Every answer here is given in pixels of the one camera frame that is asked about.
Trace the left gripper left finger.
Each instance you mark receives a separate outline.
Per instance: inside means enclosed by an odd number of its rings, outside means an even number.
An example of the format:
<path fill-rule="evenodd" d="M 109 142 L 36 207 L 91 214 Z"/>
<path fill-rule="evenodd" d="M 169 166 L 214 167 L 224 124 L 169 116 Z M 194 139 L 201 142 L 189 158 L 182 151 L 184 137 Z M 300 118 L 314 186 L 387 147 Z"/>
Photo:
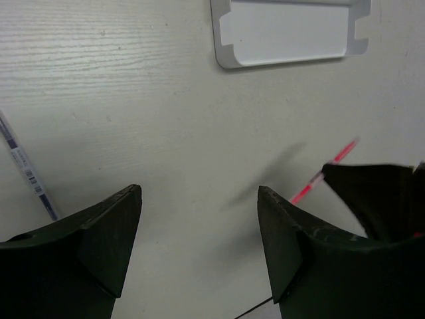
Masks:
<path fill-rule="evenodd" d="M 111 318 L 142 208 L 140 185 L 1 243 L 2 318 Z"/>

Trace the pink pen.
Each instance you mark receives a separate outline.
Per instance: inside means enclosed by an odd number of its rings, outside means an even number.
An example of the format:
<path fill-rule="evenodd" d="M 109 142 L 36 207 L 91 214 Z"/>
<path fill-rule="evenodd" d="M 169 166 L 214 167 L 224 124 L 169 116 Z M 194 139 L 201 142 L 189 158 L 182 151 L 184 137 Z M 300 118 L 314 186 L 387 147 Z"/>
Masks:
<path fill-rule="evenodd" d="M 338 152 L 338 154 L 331 159 L 328 163 L 330 164 L 339 164 L 345 159 L 349 153 L 355 148 L 355 146 L 359 143 L 359 138 L 356 137 L 354 140 L 349 142 L 342 150 Z M 314 187 L 324 179 L 324 174 L 322 171 L 317 172 L 306 184 L 306 186 L 292 196 L 289 199 L 289 202 L 292 205 L 297 205 L 309 192 L 311 192 Z"/>

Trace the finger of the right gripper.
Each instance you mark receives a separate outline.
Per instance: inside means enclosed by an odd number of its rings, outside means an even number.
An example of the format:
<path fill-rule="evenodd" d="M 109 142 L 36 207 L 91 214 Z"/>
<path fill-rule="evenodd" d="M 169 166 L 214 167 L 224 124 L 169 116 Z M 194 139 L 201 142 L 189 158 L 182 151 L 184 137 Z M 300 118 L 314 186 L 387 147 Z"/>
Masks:
<path fill-rule="evenodd" d="M 424 162 L 322 167 L 324 180 L 368 238 L 399 242 L 424 235 Z"/>

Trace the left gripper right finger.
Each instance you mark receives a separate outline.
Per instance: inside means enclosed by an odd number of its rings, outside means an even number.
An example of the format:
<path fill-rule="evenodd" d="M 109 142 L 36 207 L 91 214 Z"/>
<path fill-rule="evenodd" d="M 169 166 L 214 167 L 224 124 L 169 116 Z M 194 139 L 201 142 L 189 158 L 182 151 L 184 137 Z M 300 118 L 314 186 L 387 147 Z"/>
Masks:
<path fill-rule="evenodd" d="M 424 238 L 385 243 L 258 190 L 258 221 L 282 318 L 423 318 Z"/>

